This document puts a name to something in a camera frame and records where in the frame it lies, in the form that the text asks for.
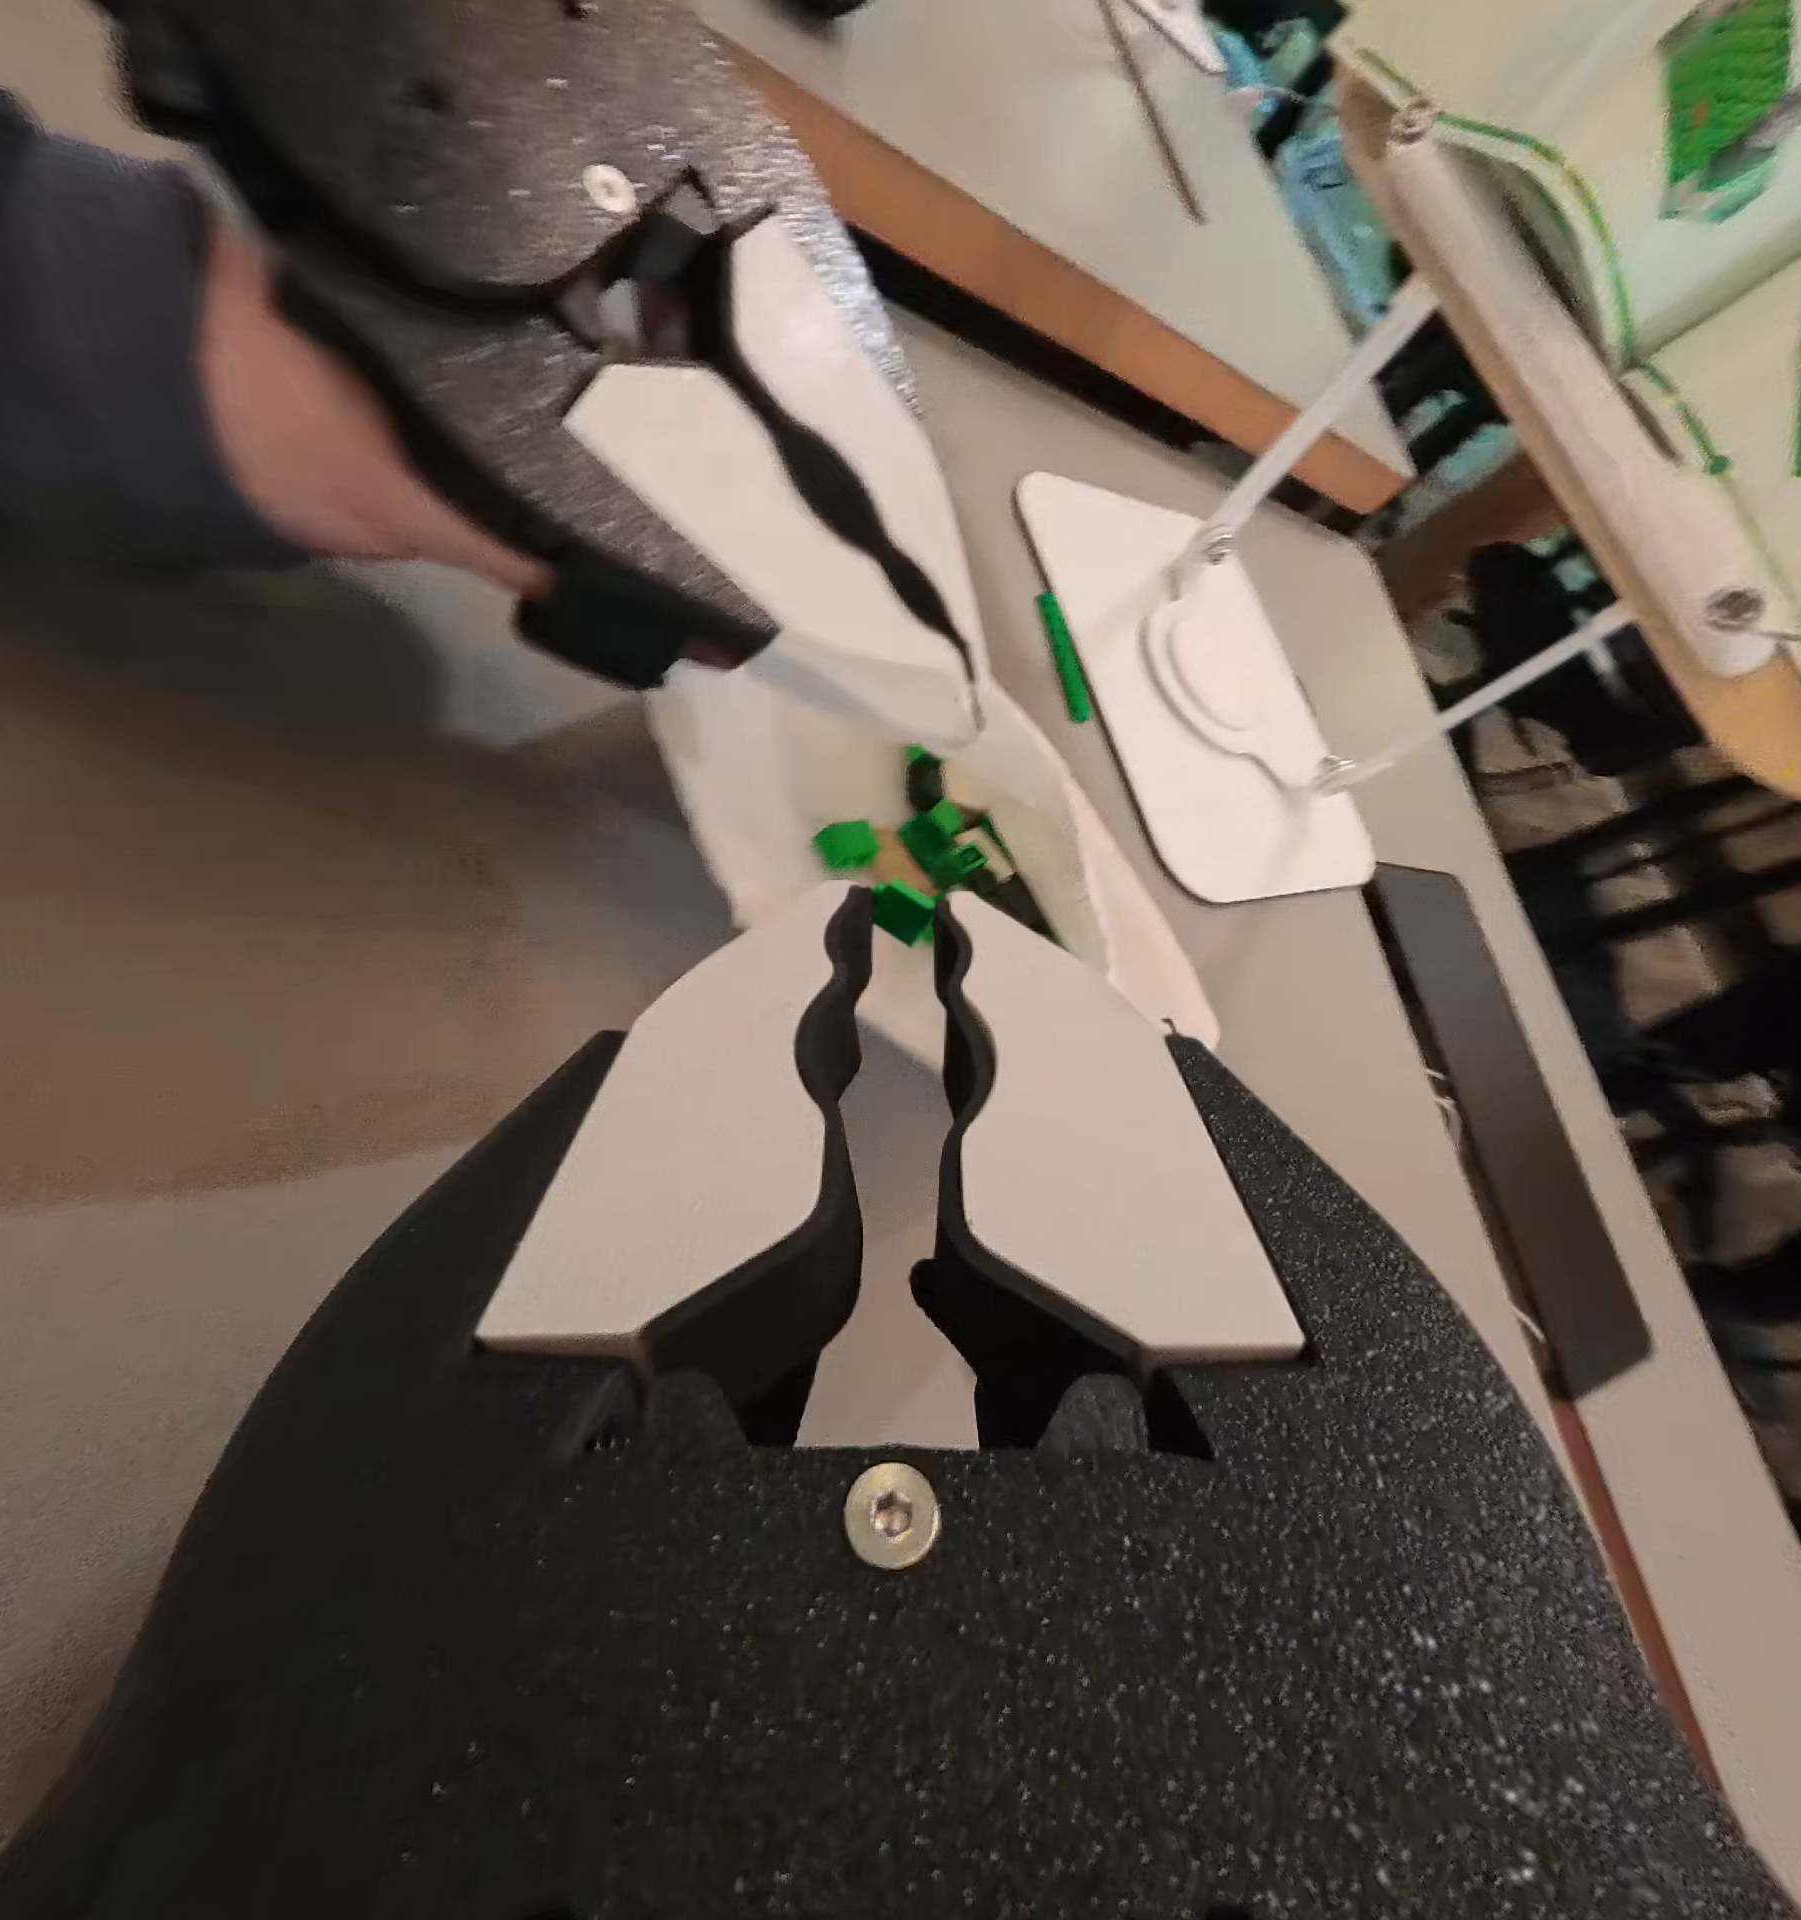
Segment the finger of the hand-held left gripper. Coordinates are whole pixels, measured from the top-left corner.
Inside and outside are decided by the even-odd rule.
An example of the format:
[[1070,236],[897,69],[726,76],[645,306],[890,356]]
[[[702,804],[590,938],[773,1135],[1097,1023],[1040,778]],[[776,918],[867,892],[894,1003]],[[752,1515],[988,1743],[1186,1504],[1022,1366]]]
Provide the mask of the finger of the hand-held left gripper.
[[864,355],[782,216],[723,224],[718,264],[723,379],[766,429],[805,516],[872,564],[961,683],[985,683],[958,509],[909,400]]
[[799,497],[770,429],[709,370],[615,364],[566,434],[776,622],[745,677],[894,738],[972,738],[958,644],[903,607],[872,552]]

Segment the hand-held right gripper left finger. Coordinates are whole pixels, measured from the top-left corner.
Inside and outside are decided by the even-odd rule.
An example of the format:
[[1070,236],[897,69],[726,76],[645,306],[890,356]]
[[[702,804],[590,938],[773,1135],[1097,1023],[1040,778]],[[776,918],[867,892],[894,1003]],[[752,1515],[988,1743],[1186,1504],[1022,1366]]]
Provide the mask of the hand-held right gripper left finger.
[[678,978],[620,1038],[477,1337],[642,1373],[794,1373],[858,1297],[842,1097],[872,893],[824,881]]

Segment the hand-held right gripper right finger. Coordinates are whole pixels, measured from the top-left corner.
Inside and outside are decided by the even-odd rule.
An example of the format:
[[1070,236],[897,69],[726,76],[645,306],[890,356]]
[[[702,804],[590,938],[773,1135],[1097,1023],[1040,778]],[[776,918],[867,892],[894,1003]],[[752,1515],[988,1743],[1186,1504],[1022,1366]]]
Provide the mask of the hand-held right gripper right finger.
[[1291,1363],[1307,1331],[1174,1063],[1101,972],[975,898],[937,915],[945,1012],[927,1297],[975,1349],[1116,1369]]

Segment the white paper bag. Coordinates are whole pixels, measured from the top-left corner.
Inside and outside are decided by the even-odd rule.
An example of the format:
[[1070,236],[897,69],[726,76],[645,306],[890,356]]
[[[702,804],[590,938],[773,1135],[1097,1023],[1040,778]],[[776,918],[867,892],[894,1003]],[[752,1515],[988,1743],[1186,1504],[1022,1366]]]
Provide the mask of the white paper bag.
[[[998,825],[1055,945],[1156,1026],[1216,1044],[1221,1020],[1191,954],[1064,757],[1001,686],[988,687],[985,711],[978,741],[945,757],[951,796]],[[776,920],[831,875],[819,829],[903,820],[897,735],[799,704],[748,669],[682,669],[648,695],[648,723],[740,929]]]

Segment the pile of green bricks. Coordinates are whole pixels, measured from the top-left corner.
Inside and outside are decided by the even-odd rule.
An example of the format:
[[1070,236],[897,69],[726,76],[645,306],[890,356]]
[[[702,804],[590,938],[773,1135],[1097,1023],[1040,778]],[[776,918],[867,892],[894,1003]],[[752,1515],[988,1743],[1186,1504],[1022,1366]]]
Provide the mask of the pile of green bricks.
[[1046,920],[992,813],[955,798],[945,759],[915,741],[903,751],[903,801],[897,823],[839,817],[811,833],[811,850],[828,874],[872,892],[876,929],[903,947],[922,947],[951,893],[975,893],[1045,929]]

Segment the person's left forearm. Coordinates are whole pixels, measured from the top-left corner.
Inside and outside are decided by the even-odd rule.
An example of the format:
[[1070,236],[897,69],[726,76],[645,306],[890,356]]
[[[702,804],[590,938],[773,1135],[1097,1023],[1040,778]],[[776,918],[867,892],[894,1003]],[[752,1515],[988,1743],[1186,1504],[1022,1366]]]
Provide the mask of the person's left forearm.
[[193,367],[211,201],[0,88],[0,543],[122,570],[292,570]]

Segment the wood-edged grey desk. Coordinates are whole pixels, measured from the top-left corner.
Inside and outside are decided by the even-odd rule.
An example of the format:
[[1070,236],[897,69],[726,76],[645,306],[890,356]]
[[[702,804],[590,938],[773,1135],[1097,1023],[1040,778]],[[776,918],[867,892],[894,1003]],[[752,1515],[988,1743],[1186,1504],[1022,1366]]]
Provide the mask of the wood-edged grey desk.
[[1244,105],[1101,3],[699,3],[842,216],[1241,449],[1352,337]]

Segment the person's left hand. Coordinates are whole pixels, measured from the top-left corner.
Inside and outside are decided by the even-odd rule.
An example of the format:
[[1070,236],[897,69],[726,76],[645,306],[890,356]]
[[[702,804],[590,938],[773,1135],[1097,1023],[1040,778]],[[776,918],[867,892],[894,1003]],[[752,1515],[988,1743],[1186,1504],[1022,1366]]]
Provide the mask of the person's left hand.
[[199,279],[193,370],[222,465],[289,546],[357,564],[438,564],[517,602],[553,570],[459,516],[411,467],[378,397],[274,301],[272,261],[217,224]]

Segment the narrow green plate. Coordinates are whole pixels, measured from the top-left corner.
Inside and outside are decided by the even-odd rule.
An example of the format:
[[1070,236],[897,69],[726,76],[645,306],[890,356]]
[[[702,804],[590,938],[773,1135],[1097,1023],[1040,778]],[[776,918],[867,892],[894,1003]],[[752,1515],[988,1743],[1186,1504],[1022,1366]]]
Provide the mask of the narrow green plate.
[[1046,635],[1046,650],[1054,656],[1062,707],[1073,726],[1088,726],[1097,717],[1097,707],[1070,620],[1064,617],[1054,589],[1037,593],[1034,610],[1040,617],[1040,632]]

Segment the wooden and white book stand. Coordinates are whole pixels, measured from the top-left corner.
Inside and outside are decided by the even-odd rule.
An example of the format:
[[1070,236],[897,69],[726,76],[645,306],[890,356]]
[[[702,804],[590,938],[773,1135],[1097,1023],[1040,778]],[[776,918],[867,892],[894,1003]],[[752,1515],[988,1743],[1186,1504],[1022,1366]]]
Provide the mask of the wooden and white book stand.
[[1201,904],[1364,884],[1250,516],[1411,321],[1444,319],[1702,735],[1801,798],[1801,3],[1529,3],[1340,31],[1353,179],[1411,277],[1192,516],[1054,471],[1013,491],[1150,847]]

